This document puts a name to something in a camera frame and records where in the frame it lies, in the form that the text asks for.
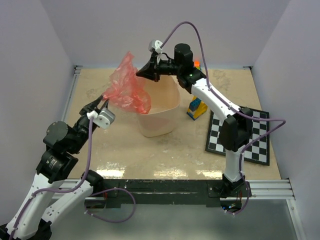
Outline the cream plastic trash bin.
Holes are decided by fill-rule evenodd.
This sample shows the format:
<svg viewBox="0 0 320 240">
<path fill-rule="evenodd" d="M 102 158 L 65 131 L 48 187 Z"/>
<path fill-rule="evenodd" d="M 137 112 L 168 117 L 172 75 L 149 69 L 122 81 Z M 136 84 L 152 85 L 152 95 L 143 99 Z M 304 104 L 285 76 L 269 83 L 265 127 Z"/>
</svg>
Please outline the cream plastic trash bin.
<svg viewBox="0 0 320 240">
<path fill-rule="evenodd" d="M 173 131 L 181 103 L 179 86 L 172 76 L 162 75 L 160 81 L 147 80 L 144 90 L 150 96 L 150 110 L 138 114 L 137 122 L 141 134 L 147 138 L 157 137 Z"/>
</svg>

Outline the red plastic trash bag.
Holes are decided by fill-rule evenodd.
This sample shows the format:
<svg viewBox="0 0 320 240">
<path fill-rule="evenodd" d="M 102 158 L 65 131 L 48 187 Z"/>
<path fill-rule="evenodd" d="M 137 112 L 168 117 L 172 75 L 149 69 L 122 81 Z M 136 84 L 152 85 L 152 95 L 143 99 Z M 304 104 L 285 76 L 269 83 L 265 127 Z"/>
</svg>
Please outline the red plastic trash bag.
<svg viewBox="0 0 320 240">
<path fill-rule="evenodd" d="M 138 69 L 133 65 L 133 59 L 134 55 L 128 51 L 109 76 L 109 86 L 102 96 L 126 112 L 148 114 L 151 110 L 151 97 L 144 89 L 146 80 L 136 76 Z"/>
</svg>

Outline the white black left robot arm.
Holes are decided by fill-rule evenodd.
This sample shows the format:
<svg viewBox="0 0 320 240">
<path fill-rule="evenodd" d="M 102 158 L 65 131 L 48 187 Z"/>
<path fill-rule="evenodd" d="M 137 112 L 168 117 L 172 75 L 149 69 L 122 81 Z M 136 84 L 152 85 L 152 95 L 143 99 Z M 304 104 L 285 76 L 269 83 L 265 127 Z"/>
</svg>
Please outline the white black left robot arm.
<svg viewBox="0 0 320 240">
<path fill-rule="evenodd" d="M 86 197 L 99 196 L 104 190 L 103 177 L 90 169 L 92 136 L 96 128 L 106 129 L 115 120 L 108 109 L 109 99 L 102 95 L 79 111 L 74 126 L 53 122 L 46 130 L 46 150 L 36 167 L 30 189 L 12 220 L 0 227 L 2 240 L 48 240 L 51 228 L 73 205 Z M 62 185 L 79 161 L 74 155 L 88 143 L 84 173 L 75 186 Z"/>
</svg>

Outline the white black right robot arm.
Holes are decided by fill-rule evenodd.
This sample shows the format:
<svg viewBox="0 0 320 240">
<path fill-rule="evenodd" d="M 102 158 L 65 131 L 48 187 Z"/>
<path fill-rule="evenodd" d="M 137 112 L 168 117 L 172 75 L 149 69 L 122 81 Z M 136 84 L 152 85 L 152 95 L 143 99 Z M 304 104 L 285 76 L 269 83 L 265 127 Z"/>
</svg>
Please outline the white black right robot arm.
<svg viewBox="0 0 320 240">
<path fill-rule="evenodd" d="M 253 112 L 240 108 L 229 101 L 209 82 L 208 77 L 194 66 L 193 52 L 186 43 L 179 43 L 174 48 L 174 58 L 162 59 L 162 42 L 150 42 L 151 56 L 136 75 L 158 82 L 162 75 L 176 76 L 179 85 L 190 94 L 199 98 L 222 122 L 218 136 L 225 149 L 225 171 L 219 187 L 216 188 L 222 198 L 233 197 L 246 183 L 242 171 L 243 152 L 253 133 Z"/>
</svg>

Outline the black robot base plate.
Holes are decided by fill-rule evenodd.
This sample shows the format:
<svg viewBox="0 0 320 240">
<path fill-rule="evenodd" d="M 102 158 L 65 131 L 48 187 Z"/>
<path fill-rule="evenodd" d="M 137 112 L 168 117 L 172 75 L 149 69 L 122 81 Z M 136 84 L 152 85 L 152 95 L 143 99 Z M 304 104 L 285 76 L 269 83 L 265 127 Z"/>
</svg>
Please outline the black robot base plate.
<svg viewBox="0 0 320 240">
<path fill-rule="evenodd" d="M 124 204 L 204 205 L 237 211 L 241 201 L 251 197 L 250 184 L 225 183 L 222 179 L 104 179 L 93 188 L 90 201 L 105 202 L 107 208 Z"/>
</svg>

